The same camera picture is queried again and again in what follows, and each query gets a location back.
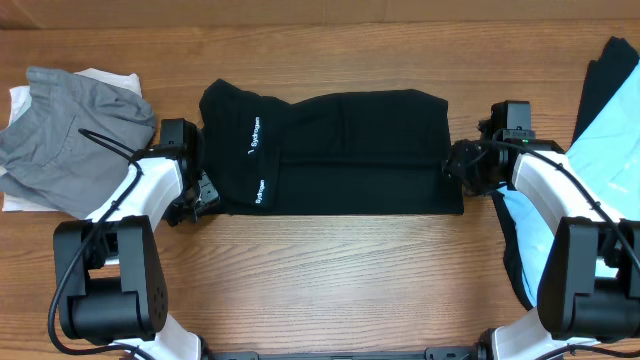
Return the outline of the black Sydrogen garment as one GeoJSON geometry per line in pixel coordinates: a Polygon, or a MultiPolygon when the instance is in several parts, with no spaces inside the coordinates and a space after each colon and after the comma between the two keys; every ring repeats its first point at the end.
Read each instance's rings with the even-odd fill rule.
{"type": "Polygon", "coordinates": [[[200,103],[203,168],[232,215],[460,215],[448,103],[408,89],[288,103],[222,79],[200,103]]]}

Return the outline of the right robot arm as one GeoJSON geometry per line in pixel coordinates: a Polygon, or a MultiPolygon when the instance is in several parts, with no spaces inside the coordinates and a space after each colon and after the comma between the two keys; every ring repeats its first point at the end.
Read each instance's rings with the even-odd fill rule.
{"type": "Polygon", "coordinates": [[[590,352],[635,359],[610,344],[639,335],[639,224],[606,207],[544,140],[461,140],[443,165],[473,196],[500,184],[524,194],[554,235],[537,305],[489,330],[470,359],[560,359],[590,352]]]}

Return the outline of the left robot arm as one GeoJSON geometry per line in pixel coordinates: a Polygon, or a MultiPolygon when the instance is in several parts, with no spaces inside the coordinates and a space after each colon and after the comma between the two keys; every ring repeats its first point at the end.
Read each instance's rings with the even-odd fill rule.
{"type": "Polygon", "coordinates": [[[133,150],[103,138],[128,174],[87,218],[53,235],[56,290],[47,319],[52,345],[71,356],[122,351],[133,359],[210,359],[206,340],[170,315],[154,232],[217,201],[200,168],[198,140],[133,150]]]}

